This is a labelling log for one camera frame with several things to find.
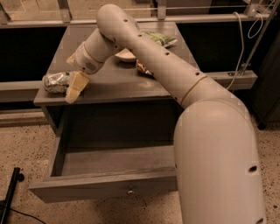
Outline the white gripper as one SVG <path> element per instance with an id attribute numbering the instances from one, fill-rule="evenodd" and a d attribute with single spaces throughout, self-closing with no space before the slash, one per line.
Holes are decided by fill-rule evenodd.
<path id="1" fill-rule="evenodd" d="M 90 56 L 84 42 L 66 60 L 66 63 L 79 71 L 70 75 L 69 86 L 66 90 L 66 101 L 74 103 L 89 83 L 88 74 L 96 74 L 103 67 L 104 63 Z"/>

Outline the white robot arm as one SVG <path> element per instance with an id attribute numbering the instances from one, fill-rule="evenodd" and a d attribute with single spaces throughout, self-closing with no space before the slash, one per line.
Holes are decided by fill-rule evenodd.
<path id="1" fill-rule="evenodd" d="M 267 224 L 254 128 L 245 105 L 215 80 L 143 35 L 123 9 L 105 4 L 69 63 L 96 74 L 130 50 L 183 108 L 174 158 L 184 224 Z"/>

